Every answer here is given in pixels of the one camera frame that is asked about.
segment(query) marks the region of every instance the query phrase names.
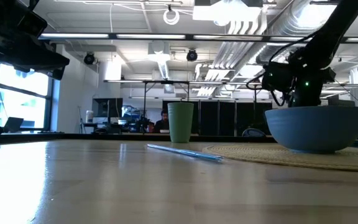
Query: computer monitor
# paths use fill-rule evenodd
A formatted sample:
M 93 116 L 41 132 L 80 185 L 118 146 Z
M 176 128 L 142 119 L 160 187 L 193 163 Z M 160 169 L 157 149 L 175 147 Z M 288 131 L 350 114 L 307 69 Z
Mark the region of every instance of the computer monitor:
M 122 98 L 94 98 L 92 110 L 96 118 L 120 118 L 122 116 Z

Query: white wall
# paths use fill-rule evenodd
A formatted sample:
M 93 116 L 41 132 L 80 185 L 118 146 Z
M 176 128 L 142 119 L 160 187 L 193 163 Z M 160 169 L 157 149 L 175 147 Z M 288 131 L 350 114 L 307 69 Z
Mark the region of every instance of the white wall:
M 87 67 L 82 61 L 69 54 L 60 45 L 57 52 L 70 59 L 62 80 L 54 82 L 52 103 L 52 131 L 64 133 L 79 133 L 81 116 L 85 120 L 86 110 L 92 110 L 93 98 L 118 98 L 119 83 L 104 83 L 105 66 L 99 69 L 99 74 Z

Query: blue bowl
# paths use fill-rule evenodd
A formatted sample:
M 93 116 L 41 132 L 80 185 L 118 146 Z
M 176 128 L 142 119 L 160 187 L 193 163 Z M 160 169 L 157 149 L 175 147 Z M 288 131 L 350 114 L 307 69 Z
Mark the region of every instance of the blue bowl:
M 358 137 L 358 107 L 307 106 L 265 114 L 273 138 L 295 152 L 334 153 Z

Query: woven placemat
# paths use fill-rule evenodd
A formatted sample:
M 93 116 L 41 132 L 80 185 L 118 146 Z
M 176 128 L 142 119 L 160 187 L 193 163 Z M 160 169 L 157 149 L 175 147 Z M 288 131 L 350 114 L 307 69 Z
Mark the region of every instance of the woven placemat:
M 203 152 L 249 162 L 358 171 L 358 148 L 354 147 L 335 154 L 305 154 L 291 152 L 278 144 L 233 144 L 209 146 Z

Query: green cup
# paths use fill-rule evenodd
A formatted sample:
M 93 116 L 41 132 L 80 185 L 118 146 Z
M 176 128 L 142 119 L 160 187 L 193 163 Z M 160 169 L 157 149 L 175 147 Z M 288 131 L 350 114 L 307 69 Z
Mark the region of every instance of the green cup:
M 169 103 L 169 133 L 171 142 L 188 143 L 191 134 L 191 124 L 193 122 L 192 103 Z

